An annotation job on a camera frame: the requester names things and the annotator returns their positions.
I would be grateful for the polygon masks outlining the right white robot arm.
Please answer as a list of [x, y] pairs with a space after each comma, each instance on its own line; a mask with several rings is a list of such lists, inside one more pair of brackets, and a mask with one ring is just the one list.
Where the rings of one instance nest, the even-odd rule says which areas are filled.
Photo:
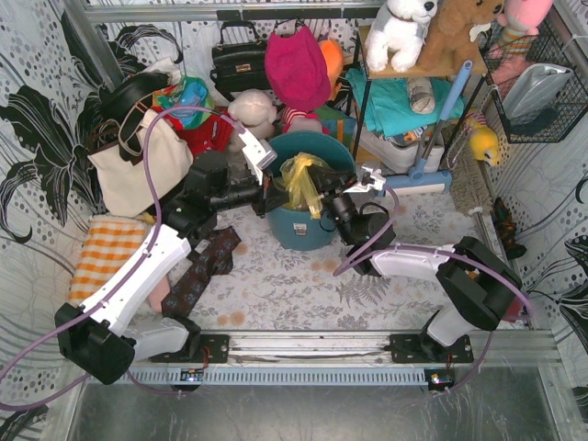
[[322, 205], [350, 250], [337, 268], [373, 277], [412, 277], [438, 284], [450, 305], [435, 312], [422, 330], [394, 334], [387, 347], [394, 362], [470, 363], [469, 333], [493, 332], [515, 300], [528, 308], [514, 271], [480, 240], [465, 236], [457, 243], [429, 247], [397, 243], [392, 216], [384, 208], [367, 213], [356, 207], [354, 193], [385, 191], [397, 199], [409, 178], [385, 178], [365, 166], [362, 173], [312, 165], [308, 169]]

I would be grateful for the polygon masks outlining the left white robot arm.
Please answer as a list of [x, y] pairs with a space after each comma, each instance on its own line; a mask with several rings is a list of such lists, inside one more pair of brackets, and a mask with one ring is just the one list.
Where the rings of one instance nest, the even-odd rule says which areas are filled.
[[231, 181], [227, 158], [217, 151], [200, 154], [183, 188], [163, 205], [141, 247], [102, 287], [79, 306], [63, 304], [55, 314], [61, 354], [105, 385], [120, 379], [135, 361], [153, 356], [204, 356], [201, 329], [178, 315], [155, 324], [131, 326], [131, 318], [159, 282], [216, 226], [220, 211], [249, 205], [262, 217], [288, 200], [269, 166], [270, 147], [245, 147], [251, 176]]

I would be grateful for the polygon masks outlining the yellow trash bag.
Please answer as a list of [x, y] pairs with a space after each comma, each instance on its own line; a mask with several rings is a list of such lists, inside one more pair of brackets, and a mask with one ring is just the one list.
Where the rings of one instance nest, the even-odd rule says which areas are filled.
[[287, 159], [279, 168], [285, 189], [288, 191], [287, 209], [308, 211], [314, 220], [321, 217], [322, 203], [315, 184], [310, 176], [310, 167], [316, 165], [331, 170], [321, 158], [309, 154], [298, 153]]

